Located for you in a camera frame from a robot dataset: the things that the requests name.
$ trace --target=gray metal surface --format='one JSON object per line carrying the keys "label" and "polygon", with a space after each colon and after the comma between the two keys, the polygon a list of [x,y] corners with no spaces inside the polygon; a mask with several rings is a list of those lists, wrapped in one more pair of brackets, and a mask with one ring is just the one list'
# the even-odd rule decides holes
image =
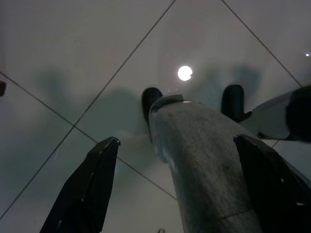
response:
{"label": "gray metal surface", "polygon": [[253,134],[261,133],[265,138],[286,139],[290,130],[286,124],[286,107],[292,92],[269,100],[256,107],[250,118],[240,122]]}
{"label": "gray metal surface", "polygon": [[150,115],[158,154],[171,168],[186,233],[260,233],[233,137],[251,135],[221,113],[193,102]]}

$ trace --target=round light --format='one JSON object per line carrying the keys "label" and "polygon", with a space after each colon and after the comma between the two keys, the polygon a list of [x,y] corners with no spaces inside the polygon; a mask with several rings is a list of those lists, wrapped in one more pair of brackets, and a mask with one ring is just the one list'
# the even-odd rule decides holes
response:
{"label": "round light", "polygon": [[192,69],[190,67],[184,66],[179,68],[177,74],[180,80],[187,81],[191,79]]}

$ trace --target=tile grout line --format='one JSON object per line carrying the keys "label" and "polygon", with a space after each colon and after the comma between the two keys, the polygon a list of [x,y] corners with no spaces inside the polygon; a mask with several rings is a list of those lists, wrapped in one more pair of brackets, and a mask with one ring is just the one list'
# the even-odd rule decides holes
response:
{"label": "tile grout line", "polygon": [[67,120],[64,116],[62,116],[61,114],[59,114],[58,112],[56,112],[54,109],[52,109],[50,106],[48,106],[45,102],[41,101],[38,97],[36,97],[34,94],[32,94],[30,91],[26,90],[24,87],[22,87],[21,85],[19,85],[17,82],[15,82],[14,80],[12,80],[11,78],[9,78],[6,74],[4,74],[2,71],[0,71],[0,74],[2,76],[4,76],[6,79],[8,79],[10,82],[12,82],[13,84],[15,84],[16,86],[18,86],[20,89],[22,89],[24,92],[26,92],[28,95],[30,95],[31,97],[33,97],[35,100],[37,100],[38,102],[40,102],[41,104],[43,104],[45,107],[47,107],[48,109],[50,109],[52,112],[54,112],[56,115],[58,115],[60,118],[62,118],[65,122],[69,123],[71,126],[73,126],[73,124]]}
{"label": "tile grout line", "polygon": [[271,146],[271,147],[274,148],[274,147],[276,146],[276,144],[277,144],[279,141],[280,141],[280,140],[276,141],[276,142],[274,143],[274,145]]}
{"label": "tile grout line", "polygon": [[[147,36],[151,33],[151,31],[155,28],[155,26],[158,24],[158,22],[160,22],[160,20],[164,17],[164,15],[168,12],[168,10],[171,8],[171,6],[176,2],[176,0],[173,0],[171,2],[171,4],[169,5],[169,7],[164,11],[164,13],[160,16],[160,18],[155,22],[155,24],[151,27],[151,29],[147,32],[147,34],[142,38],[142,40],[138,43],[138,45],[134,48],[134,50],[130,53],[130,55],[125,59],[125,61],[121,64],[121,66],[119,67],[119,69],[115,72],[115,74],[111,77],[111,79],[108,81],[108,83],[103,87],[103,89],[99,92],[99,94],[95,97],[95,99],[91,102],[91,104],[87,107],[87,109],[84,111],[84,113],[80,116],[80,118],[76,121],[75,124],[72,124],[70,121],[68,121],[65,117],[63,117],[62,115],[60,115],[58,112],[56,112],[54,109],[52,109],[51,107],[49,107],[46,103],[44,103],[43,101],[41,101],[39,98],[37,98],[34,94],[32,94],[31,92],[29,92],[28,90],[26,90],[24,87],[22,87],[21,85],[19,85],[17,82],[13,81],[11,78],[9,78],[7,75],[5,75],[3,72],[0,71],[0,74],[3,75],[5,78],[7,78],[9,81],[11,81],[13,84],[15,84],[16,86],[18,86],[19,88],[21,88],[23,91],[25,91],[27,94],[29,94],[30,96],[32,96],[33,98],[35,98],[37,101],[39,101],[40,103],[42,103],[44,106],[46,106],[48,109],[50,109],[52,112],[54,112],[55,114],[57,114],[59,117],[61,117],[64,121],[66,121],[67,123],[69,123],[72,128],[67,132],[67,134],[64,136],[64,138],[60,141],[60,143],[56,146],[56,148],[53,150],[53,152],[49,155],[49,157],[44,161],[44,163],[40,166],[40,168],[37,170],[37,172],[31,177],[31,179],[27,182],[27,184],[25,185],[25,187],[20,191],[20,193],[16,196],[16,198],[12,201],[12,203],[9,205],[9,207],[3,212],[3,214],[0,216],[0,220],[2,220],[2,218],[5,216],[5,214],[10,210],[10,208],[14,205],[14,203],[17,201],[17,199],[21,196],[21,194],[25,191],[25,189],[29,186],[29,184],[33,181],[33,179],[37,176],[37,174],[40,172],[40,170],[43,168],[43,166],[49,161],[49,159],[52,157],[52,155],[54,154],[54,152],[59,148],[59,146],[64,142],[64,140],[67,138],[67,136],[70,134],[70,132],[76,128],[78,129],[80,132],[82,132],[85,136],[89,137],[91,140],[95,141],[93,138],[91,138],[89,135],[87,135],[85,132],[81,131],[79,128],[76,127],[76,125],[79,123],[79,121],[82,119],[82,117],[85,115],[85,113],[90,109],[90,107],[93,105],[93,103],[98,99],[98,97],[101,95],[101,93],[106,89],[106,87],[110,84],[110,82],[114,79],[114,77],[117,75],[117,73],[122,69],[122,67],[125,65],[125,63],[130,59],[130,57],[134,54],[134,52],[138,49],[138,47],[142,44],[142,42],[147,38]],[[168,194],[170,197],[172,197],[173,199],[176,200],[176,198],[174,196],[172,196],[170,193],[166,192],[164,189],[162,189],[160,186],[158,186],[157,184],[155,184],[153,181],[149,180],[147,177],[143,176],[140,172],[138,172],[137,170],[135,170],[133,167],[131,167],[129,164],[125,163],[126,165],[128,165],[131,169],[133,169],[134,171],[136,171],[138,174],[140,174],[142,177],[146,178],[148,181],[150,181],[152,184],[154,184],[155,186],[157,186],[158,188],[160,188],[163,192],[165,192],[166,194]]]}
{"label": "tile grout line", "polygon": [[267,46],[253,33],[253,31],[243,22],[243,20],[231,9],[231,7],[225,2],[225,0],[220,0],[224,5],[238,18],[238,20],[248,29],[248,31],[261,43],[262,46],[274,57],[274,59],[285,69],[285,71],[295,80],[295,82],[303,87],[302,84],[291,74],[291,72],[277,59],[277,57],[268,49]]}
{"label": "tile grout line", "polygon": [[114,75],[110,78],[110,80],[107,82],[107,84],[103,87],[103,89],[98,93],[98,95],[95,97],[95,99],[91,102],[91,104],[86,108],[84,113],[80,116],[80,118],[77,120],[77,122],[74,125],[77,125],[79,121],[83,118],[85,113],[91,108],[93,103],[98,99],[98,97],[102,94],[102,92],[106,89],[106,87],[111,83],[111,81],[115,78],[115,76],[118,74],[118,72],[123,68],[125,63],[132,57],[132,55],[135,53],[135,51],[139,48],[139,46],[144,42],[144,40],[147,38],[147,36],[151,33],[151,31],[156,27],[158,22],[164,17],[164,15],[168,12],[168,10],[171,8],[171,6],[176,2],[176,0],[173,0],[169,7],[164,11],[164,13],[160,16],[160,18],[155,22],[155,24],[151,27],[151,29],[147,32],[147,34],[142,38],[142,40],[138,43],[138,45],[134,48],[134,50],[130,53],[130,55],[125,59],[125,61],[121,64],[119,69],[114,73]]}
{"label": "tile grout line", "polygon": [[9,207],[4,211],[4,213],[0,216],[0,220],[5,216],[5,214],[10,210],[10,208],[14,205],[14,203],[17,201],[17,199],[21,196],[21,194],[25,191],[25,189],[30,185],[30,183],[34,180],[34,178],[37,176],[37,174],[41,171],[41,169],[44,167],[44,165],[49,161],[49,159],[52,157],[52,155],[55,153],[55,151],[59,148],[59,146],[63,143],[63,141],[67,138],[67,136],[70,134],[70,132],[75,127],[72,126],[72,128],[67,132],[65,137],[58,143],[56,148],[53,150],[53,152],[49,155],[49,157],[44,161],[44,163],[40,166],[40,168],[37,170],[37,172],[31,177],[31,179],[27,182],[25,187],[20,191],[20,193],[16,196],[16,198],[12,201],[12,203],[9,205]]}
{"label": "tile grout line", "polygon": [[[83,132],[82,130],[80,130],[79,128],[75,127],[75,129],[77,129],[79,132],[83,133],[86,137],[88,137],[90,140],[92,140],[95,143],[98,143],[94,138],[92,138],[91,136],[89,136],[87,133]],[[150,183],[152,183],[153,185],[155,185],[156,187],[158,187],[159,189],[161,189],[164,193],[166,193],[167,195],[169,195],[171,198],[177,200],[176,197],[174,197],[172,194],[170,194],[168,191],[166,191],[165,189],[163,189],[161,186],[159,186],[158,184],[156,184],[155,182],[153,182],[152,180],[150,180],[148,177],[146,177],[145,175],[143,175],[141,172],[139,172],[137,169],[135,169],[134,167],[132,167],[131,165],[129,165],[127,162],[125,162],[123,159],[121,159],[120,157],[117,156],[117,159],[119,159],[121,162],[123,162],[124,164],[126,164],[129,168],[131,168],[133,171],[137,172],[139,175],[141,175],[143,178],[145,178],[147,181],[149,181]]]}

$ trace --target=black plastic part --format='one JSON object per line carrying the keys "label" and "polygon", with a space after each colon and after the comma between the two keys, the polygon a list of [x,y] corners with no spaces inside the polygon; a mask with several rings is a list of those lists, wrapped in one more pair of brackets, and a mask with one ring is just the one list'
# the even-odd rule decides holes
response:
{"label": "black plastic part", "polygon": [[221,112],[237,123],[251,116],[251,112],[244,113],[244,90],[240,85],[230,85],[225,89]]}
{"label": "black plastic part", "polygon": [[41,233],[99,233],[111,195],[118,146],[110,137],[98,143],[68,178]]}
{"label": "black plastic part", "polygon": [[234,138],[253,207],[265,233],[311,232],[311,191],[260,140]]}
{"label": "black plastic part", "polygon": [[142,111],[144,113],[144,118],[149,125],[149,111],[152,104],[163,95],[161,91],[155,87],[149,87],[141,95]]}
{"label": "black plastic part", "polygon": [[3,96],[3,95],[4,95],[5,88],[6,88],[6,83],[0,81],[0,96]]}
{"label": "black plastic part", "polygon": [[311,142],[311,86],[293,92],[286,108],[286,123],[290,130],[287,140]]}

